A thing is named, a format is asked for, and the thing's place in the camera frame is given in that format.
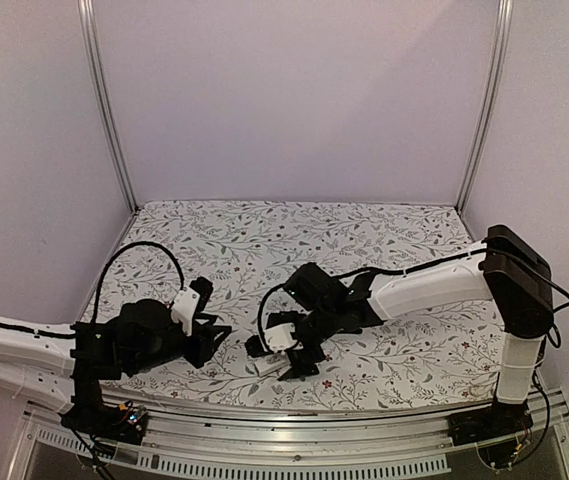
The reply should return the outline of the aluminium frame post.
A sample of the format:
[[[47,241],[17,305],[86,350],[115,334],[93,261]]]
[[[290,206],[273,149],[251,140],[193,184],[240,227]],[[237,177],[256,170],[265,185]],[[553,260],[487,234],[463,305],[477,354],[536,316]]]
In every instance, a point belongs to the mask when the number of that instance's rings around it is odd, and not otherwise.
[[[125,205],[131,214],[135,214],[139,210],[139,204],[134,193],[129,169],[126,165],[110,101],[98,38],[94,3],[90,0],[79,0],[77,4],[89,72],[93,83],[98,113],[102,122],[106,144]]]
[[[513,7],[514,2],[512,0],[500,0],[498,2],[488,75],[482,96],[480,113],[455,204],[455,209],[461,217],[465,215],[468,209],[473,186],[480,169],[482,154],[488,139],[493,110],[498,99],[508,50]]]

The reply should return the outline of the white remote control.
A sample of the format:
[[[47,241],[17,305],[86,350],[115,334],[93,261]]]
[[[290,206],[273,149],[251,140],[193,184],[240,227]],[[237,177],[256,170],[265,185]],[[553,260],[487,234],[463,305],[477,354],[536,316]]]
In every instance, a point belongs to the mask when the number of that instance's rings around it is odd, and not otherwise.
[[[289,360],[285,354],[270,354],[254,359],[253,365],[258,376],[264,377],[288,367]]]

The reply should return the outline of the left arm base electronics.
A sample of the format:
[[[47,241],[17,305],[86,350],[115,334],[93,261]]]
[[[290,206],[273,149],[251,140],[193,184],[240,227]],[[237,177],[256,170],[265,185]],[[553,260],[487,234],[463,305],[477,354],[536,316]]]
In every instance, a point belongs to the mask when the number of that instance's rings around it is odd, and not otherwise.
[[[140,445],[148,426],[148,411],[143,405],[126,401],[118,406],[103,402],[97,379],[74,379],[71,408],[61,415],[61,425],[92,437]]]

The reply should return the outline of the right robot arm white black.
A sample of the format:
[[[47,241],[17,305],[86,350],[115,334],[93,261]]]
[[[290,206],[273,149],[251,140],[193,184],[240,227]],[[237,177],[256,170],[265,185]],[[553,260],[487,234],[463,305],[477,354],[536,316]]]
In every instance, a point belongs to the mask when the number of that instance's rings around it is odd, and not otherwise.
[[[460,253],[400,270],[362,267],[336,275],[309,262],[271,290],[284,291],[303,310],[259,312],[257,332],[245,349],[251,358],[285,355],[285,380],[317,374],[321,345],[336,334],[359,333],[454,302],[493,302],[505,346],[493,405],[480,421],[491,436],[503,435],[519,420],[541,345],[562,309],[555,295],[569,307],[569,292],[553,281],[549,263],[505,225],[490,227],[483,240]]]

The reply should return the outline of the front aluminium rail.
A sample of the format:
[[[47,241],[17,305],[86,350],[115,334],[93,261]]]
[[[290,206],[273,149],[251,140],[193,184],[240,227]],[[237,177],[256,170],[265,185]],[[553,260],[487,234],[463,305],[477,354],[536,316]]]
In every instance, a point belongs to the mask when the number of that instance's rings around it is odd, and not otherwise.
[[[519,463],[496,457],[515,436],[457,445],[448,419],[479,404],[413,410],[313,411],[142,396],[140,445],[91,440],[31,403],[11,479],[569,479],[569,409],[558,389],[529,398],[533,428]]]

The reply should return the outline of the floral patterned table mat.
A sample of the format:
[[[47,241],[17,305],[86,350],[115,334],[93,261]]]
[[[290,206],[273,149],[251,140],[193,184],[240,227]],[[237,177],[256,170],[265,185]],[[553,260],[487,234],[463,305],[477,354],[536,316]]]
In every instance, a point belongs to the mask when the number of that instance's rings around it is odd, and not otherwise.
[[[489,400],[503,323],[486,301],[414,312],[323,344],[319,374],[305,381],[259,377],[245,341],[255,317],[294,308],[272,287],[314,262],[332,274],[363,266],[405,268],[472,242],[456,211],[441,206],[266,201],[165,201],[145,205],[128,228],[127,252],[109,269],[86,318],[107,321],[123,304],[171,300],[197,277],[214,291],[210,313],[232,327],[202,368],[176,360],[106,381],[106,394],[277,410],[418,409]]]

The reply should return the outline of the left aluminium frame post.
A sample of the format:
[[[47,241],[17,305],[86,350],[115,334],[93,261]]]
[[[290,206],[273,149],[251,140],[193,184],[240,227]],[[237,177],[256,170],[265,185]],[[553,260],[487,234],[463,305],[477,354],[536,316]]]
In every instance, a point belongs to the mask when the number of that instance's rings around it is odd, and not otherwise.
[[[139,204],[134,193],[129,169],[126,165],[110,101],[98,38],[94,3],[90,0],[79,0],[77,4],[89,72],[93,83],[98,113],[102,122],[106,144],[125,205],[131,214],[135,214],[139,210]]]

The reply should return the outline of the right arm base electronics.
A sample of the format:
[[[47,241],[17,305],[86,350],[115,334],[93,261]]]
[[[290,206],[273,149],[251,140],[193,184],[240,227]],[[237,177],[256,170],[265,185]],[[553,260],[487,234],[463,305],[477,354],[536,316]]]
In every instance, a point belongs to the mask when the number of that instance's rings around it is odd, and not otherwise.
[[[475,444],[480,460],[494,470],[513,467],[532,441],[527,400],[507,404],[494,397],[488,406],[449,415],[447,426],[454,446]]]

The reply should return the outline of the right aluminium frame post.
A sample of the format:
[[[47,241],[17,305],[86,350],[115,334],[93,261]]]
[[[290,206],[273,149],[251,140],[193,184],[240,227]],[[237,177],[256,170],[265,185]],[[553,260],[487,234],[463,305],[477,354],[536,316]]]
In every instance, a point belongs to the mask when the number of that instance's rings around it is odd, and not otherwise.
[[[480,113],[455,204],[455,209],[461,217],[465,215],[468,209],[473,186],[480,169],[482,154],[488,139],[493,110],[498,99],[508,50],[513,7],[514,2],[512,0],[500,0],[498,2],[488,75],[482,96]]]

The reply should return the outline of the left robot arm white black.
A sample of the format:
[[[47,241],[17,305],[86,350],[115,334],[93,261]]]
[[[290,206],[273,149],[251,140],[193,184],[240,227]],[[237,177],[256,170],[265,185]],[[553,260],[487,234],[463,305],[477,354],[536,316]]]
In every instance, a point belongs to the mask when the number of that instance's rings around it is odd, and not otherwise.
[[[72,410],[92,434],[112,426],[100,384],[183,358],[195,368],[212,359],[232,329],[199,311],[195,293],[170,305],[126,303],[105,323],[38,324],[0,316],[0,389],[57,413]]]

